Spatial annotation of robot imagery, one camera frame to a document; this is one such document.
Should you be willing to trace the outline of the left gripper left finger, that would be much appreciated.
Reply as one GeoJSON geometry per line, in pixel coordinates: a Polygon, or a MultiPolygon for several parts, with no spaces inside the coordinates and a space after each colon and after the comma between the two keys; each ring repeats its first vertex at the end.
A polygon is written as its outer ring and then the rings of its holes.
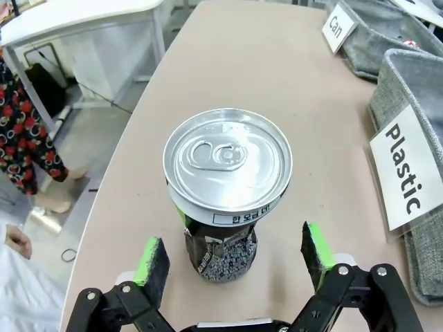
{"type": "Polygon", "coordinates": [[[131,280],[106,293],[86,288],[78,294],[74,330],[120,331],[125,325],[133,325],[138,331],[173,331],[159,312],[169,269],[163,240],[151,238],[131,280]]]}

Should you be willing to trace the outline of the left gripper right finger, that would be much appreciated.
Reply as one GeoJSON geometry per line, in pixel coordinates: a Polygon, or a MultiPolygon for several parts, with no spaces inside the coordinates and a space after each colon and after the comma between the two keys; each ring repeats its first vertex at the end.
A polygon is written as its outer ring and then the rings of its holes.
{"type": "Polygon", "coordinates": [[[330,331],[344,308],[356,308],[370,331],[422,331],[396,268],[377,264],[369,271],[339,262],[318,225],[305,222],[300,251],[314,286],[293,322],[294,331],[330,331]]]}

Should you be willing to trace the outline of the white-jacket person's left hand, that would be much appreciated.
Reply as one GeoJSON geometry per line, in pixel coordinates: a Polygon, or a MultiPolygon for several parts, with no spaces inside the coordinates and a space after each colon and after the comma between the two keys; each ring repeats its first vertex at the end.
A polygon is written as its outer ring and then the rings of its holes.
{"type": "Polygon", "coordinates": [[[32,256],[33,249],[30,238],[15,225],[6,224],[5,244],[25,259],[30,259],[32,256]]]}

